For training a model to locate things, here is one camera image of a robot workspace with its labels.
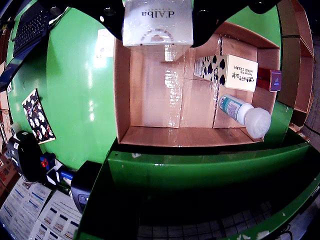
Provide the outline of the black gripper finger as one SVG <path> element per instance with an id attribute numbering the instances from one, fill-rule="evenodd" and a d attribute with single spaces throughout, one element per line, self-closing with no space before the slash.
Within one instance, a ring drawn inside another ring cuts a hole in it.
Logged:
<path id="1" fill-rule="evenodd" d="M 256 14 L 264 14 L 278 2 L 278 0 L 195 0 L 192 10 L 192 47 L 205 44 L 222 23 L 242 9 L 249 7 Z"/>
<path id="2" fill-rule="evenodd" d="M 118 40 L 123 40 L 124 5 L 121 0 L 40 0 L 50 10 L 57 7 L 77 9 L 99 21 Z"/>

